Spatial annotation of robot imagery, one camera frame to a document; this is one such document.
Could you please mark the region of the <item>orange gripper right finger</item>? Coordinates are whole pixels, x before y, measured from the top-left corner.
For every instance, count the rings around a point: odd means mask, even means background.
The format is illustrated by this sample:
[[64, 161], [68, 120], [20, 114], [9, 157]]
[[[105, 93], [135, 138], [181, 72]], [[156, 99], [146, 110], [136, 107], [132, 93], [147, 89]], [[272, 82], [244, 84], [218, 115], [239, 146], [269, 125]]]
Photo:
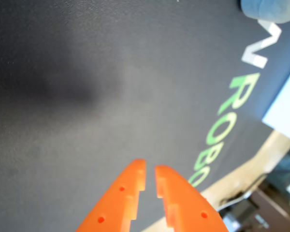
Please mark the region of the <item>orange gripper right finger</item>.
[[176, 170], [155, 167], [157, 197], [163, 199], [166, 223], [175, 232], [226, 232], [220, 214]]

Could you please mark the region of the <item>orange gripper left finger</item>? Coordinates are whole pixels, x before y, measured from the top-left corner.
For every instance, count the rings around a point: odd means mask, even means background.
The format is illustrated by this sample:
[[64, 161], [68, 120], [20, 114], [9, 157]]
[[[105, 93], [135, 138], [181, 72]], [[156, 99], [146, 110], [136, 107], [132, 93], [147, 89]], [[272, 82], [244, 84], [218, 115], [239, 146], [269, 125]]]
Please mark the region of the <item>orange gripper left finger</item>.
[[146, 161], [131, 162], [96, 203], [78, 232], [128, 232], [146, 185]]

